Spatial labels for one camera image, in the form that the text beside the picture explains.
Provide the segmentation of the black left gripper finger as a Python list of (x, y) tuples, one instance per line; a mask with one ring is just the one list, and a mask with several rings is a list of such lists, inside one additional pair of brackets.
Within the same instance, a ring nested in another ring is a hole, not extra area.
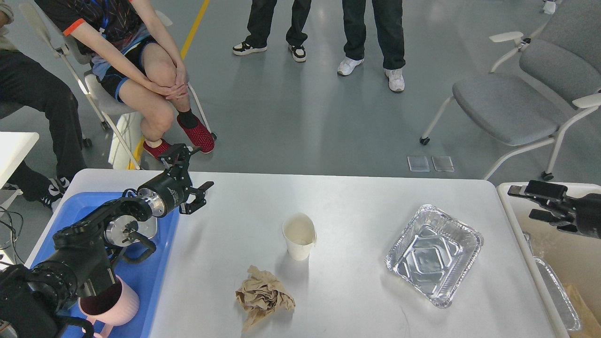
[(159, 161), (165, 165), (168, 175), (187, 175), (190, 158), (201, 148), (185, 144), (174, 144), (159, 155)]
[(198, 188), (189, 187), (185, 190), (185, 197), (179, 206), (179, 212), (183, 215), (191, 215), (206, 205), (206, 193), (214, 186), (215, 182), (206, 181)]

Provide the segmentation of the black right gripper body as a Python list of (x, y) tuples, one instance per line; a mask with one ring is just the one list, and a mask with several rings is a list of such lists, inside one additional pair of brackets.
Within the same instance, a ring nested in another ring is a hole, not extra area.
[(587, 194), (584, 197), (573, 198), (572, 204), (577, 233), (601, 239), (601, 195)]

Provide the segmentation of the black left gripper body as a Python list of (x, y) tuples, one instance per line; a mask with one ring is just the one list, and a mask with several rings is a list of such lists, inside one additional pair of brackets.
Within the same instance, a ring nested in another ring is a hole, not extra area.
[(152, 216), (164, 217), (189, 199), (193, 182), (188, 173), (163, 173), (142, 184), (137, 196), (146, 201)]

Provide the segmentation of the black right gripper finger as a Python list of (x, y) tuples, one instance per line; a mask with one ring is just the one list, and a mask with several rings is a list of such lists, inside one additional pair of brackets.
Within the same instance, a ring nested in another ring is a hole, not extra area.
[(530, 180), (527, 185), (509, 187), (507, 195), (534, 201), (545, 207), (574, 207), (573, 198), (567, 196), (567, 186)]
[(558, 231), (577, 233), (577, 227), (573, 224), (574, 220), (571, 216), (555, 216), (547, 210), (532, 209), (529, 218), (548, 223)]

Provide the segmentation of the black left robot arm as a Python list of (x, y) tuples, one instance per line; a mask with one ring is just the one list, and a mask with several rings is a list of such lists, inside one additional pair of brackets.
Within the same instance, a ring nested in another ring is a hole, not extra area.
[(195, 153), (184, 144), (171, 146), (159, 155), (165, 171), (134, 196), (124, 192), (57, 231), (54, 253), (33, 268), (6, 267), (1, 272), (1, 336), (59, 338), (69, 326), (80, 327), (84, 338), (97, 336), (90, 319), (62, 316), (61, 311), (76, 298), (96, 297), (119, 284), (114, 269), (120, 260), (138, 264), (156, 252), (139, 223), (176, 207), (189, 215), (205, 205), (213, 182), (193, 187), (188, 167)]

